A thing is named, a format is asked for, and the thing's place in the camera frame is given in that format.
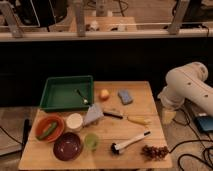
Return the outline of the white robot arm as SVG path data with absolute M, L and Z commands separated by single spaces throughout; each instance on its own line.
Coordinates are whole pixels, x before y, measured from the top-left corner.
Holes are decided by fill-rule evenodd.
M 186 99 L 213 116 L 213 87 L 205 83 L 207 78 L 208 69 L 201 62 L 173 68 L 166 74 L 166 86 L 157 96 L 163 106 L 164 124 L 171 123 Z

